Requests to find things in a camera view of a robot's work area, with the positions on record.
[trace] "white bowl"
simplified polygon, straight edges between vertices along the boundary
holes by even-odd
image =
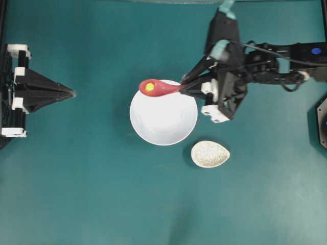
[[[179,83],[162,80],[172,85]],[[136,133],[156,145],[172,145],[184,140],[193,131],[198,107],[193,97],[173,93],[149,97],[138,91],[131,103],[129,116]]]

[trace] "white bracket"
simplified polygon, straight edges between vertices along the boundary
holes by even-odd
[[[23,101],[24,101],[24,98],[15,97],[15,94],[14,94],[11,108],[13,110],[15,110],[16,108],[22,108],[22,111],[25,112],[25,114],[27,115],[27,114],[29,114],[29,111],[24,107]]]
[[[19,51],[25,51],[26,57],[28,57],[29,59],[32,58],[31,52],[29,51],[29,47],[27,47],[26,44],[8,44],[7,50],[13,58],[18,58]]]
[[[23,128],[2,128],[1,134],[10,138],[26,138],[27,136]]]
[[[218,105],[202,106],[201,113],[205,116],[211,116],[211,121],[216,124],[229,121],[229,118],[218,110]]]
[[[14,83],[16,83],[16,76],[25,76],[25,67],[15,67],[15,73],[14,73]]]
[[[212,93],[214,95],[213,102],[218,101],[218,81],[216,79],[211,79],[211,82],[202,83],[201,92],[204,94]]]

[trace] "metal frame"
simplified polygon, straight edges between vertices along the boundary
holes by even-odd
[[[7,10],[7,0],[0,0],[0,45],[4,35],[5,19]]]
[[[323,25],[325,28],[325,39],[327,41],[327,0],[321,0]]]

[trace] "robotic arm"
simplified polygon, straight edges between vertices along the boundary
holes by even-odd
[[[204,57],[181,81],[186,86],[180,92],[205,100],[201,112],[214,123],[233,119],[248,83],[281,85],[293,92],[310,77],[327,79],[327,43],[242,44],[236,17],[230,11],[233,3],[225,0],[219,7],[209,26]],[[254,51],[247,54],[247,47]],[[290,61],[289,73],[278,73],[277,58]]]

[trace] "black pyramid mount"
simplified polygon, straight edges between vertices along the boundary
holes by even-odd
[[[16,76],[15,97],[22,97],[29,112],[76,96],[76,92],[60,83],[31,70],[25,69],[24,76]]]

